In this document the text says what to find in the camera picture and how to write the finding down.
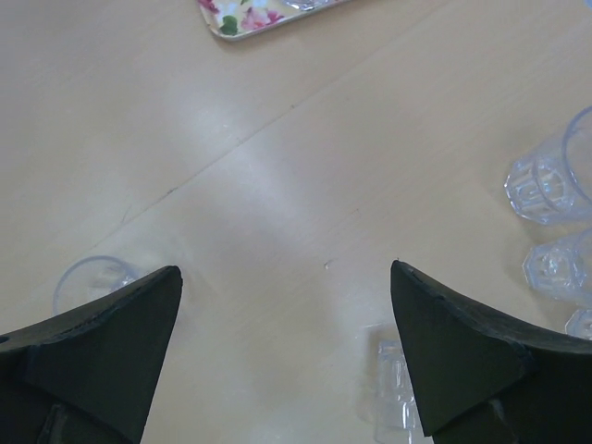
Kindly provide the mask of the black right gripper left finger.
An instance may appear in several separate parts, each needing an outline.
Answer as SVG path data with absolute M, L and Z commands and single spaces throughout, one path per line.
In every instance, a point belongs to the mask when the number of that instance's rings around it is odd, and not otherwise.
M 141 442 L 181 295 L 169 265 L 2 334 L 2 442 Z

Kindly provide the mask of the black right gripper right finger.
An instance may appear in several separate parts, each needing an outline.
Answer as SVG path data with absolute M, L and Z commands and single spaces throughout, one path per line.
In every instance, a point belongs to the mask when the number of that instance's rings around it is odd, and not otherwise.
M 591 343 L 505 314 L 396 260 L 392 309 L 436 443 L 588 443 Z

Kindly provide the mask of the clear glass sideways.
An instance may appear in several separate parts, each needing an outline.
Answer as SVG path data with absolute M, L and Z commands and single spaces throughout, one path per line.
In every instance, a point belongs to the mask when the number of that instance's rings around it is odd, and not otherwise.
M 422 436 L 413 386 L 401 343 L 378 344 L 375 391 L 376 443 L 418 443 Z

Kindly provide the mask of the large clear faceted tumbler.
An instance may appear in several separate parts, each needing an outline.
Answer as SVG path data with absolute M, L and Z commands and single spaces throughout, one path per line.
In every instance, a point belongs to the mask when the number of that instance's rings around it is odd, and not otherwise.
M 516 160 L 504 183 L 514 212 L 541 225 L 591 217 L 591 108 Z

